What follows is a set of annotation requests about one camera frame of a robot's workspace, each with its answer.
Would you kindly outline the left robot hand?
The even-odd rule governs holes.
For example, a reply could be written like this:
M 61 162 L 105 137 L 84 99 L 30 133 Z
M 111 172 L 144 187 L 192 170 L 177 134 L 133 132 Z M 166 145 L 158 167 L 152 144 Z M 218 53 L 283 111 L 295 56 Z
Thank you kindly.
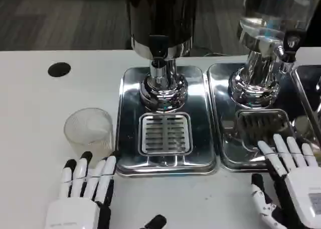
M 93 154 L 66 162 L 58 198 L 51 202 L 45 228 L 109 228 L 117 156 L 102 158 L 88 171 Z

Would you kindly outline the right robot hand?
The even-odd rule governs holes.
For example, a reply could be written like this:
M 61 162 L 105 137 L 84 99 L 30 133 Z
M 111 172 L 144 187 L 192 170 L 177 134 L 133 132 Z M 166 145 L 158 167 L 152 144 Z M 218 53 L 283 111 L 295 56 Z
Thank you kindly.
M 264 141 L 258 148 L 279 205 L 265 192 L 263 177 L 251 176 L 252 199 L 257 212 L 270 228 L 320 228 L 320 166 L 309 144 L 299 146 L 294 137 L 274 134 L 275 150 Z

